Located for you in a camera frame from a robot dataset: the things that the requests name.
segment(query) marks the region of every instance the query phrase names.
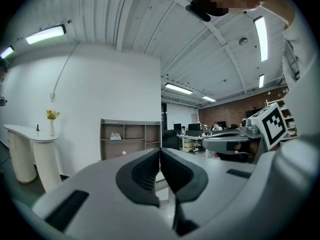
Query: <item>white vase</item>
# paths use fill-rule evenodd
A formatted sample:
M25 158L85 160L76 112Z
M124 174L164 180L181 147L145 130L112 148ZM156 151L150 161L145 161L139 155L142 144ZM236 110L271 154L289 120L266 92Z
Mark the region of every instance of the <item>white vase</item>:
M50 122L50 136L54 136L55 135L54 120L49 119L49 122Z

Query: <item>office desk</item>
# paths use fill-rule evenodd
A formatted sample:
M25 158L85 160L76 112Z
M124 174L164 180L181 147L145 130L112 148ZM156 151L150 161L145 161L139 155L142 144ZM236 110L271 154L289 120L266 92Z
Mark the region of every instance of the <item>office desk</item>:
M194 140L194 141L201 141L204 138L204 137L195 137L195 136L187 136L187 135L178 135L178 136L180 138L182 138L182 151L185 151L185 139ZM212 156L211 151L206 149L205 150L205 157L209 158L211 156Z
M54 146L57 136L20 125L5 124L3 127L8 130L10 158L15 176L21 184L31 183L37 177L31 144L44 190L49 192L61 183Z

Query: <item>white plastic bag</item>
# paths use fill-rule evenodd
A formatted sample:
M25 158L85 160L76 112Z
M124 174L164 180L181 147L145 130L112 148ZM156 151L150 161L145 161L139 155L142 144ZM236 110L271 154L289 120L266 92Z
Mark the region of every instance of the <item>white plastic bag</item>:
M111 133L110 140L112 140L112 141L118 141L118 140L121 140L121 136L120 136L120 134L119 134L119 133L117 133L117 132L113 132L113 133Z

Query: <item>gray bookshelf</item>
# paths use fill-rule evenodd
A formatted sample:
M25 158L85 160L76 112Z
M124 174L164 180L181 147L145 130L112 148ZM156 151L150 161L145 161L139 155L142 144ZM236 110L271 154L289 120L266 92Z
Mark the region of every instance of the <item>gray bookshelf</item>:
M110 140L118 133L121 140ZM161 122L159 121L100 121L101 160L117 158L132 152L161 147Z

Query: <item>white wall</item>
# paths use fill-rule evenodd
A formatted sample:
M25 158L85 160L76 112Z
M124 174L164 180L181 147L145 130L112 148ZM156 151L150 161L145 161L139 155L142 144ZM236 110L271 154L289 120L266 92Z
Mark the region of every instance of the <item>white wall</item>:
M113 47L79 44L57 77L74 45L44 48L18 59L5 76L0 93L0 125L49 130L46 110L61 113L54 121L60 174L72 176L100 160L100 119L160 121L160 60ZM7 144L7 131L0 127Z
M188 127L188 124L192 123L191 114L198 114L197 109L193 107L170 103L166 104L166 111L168 130L172 130L174 128L174 124L181 124L181 126Z

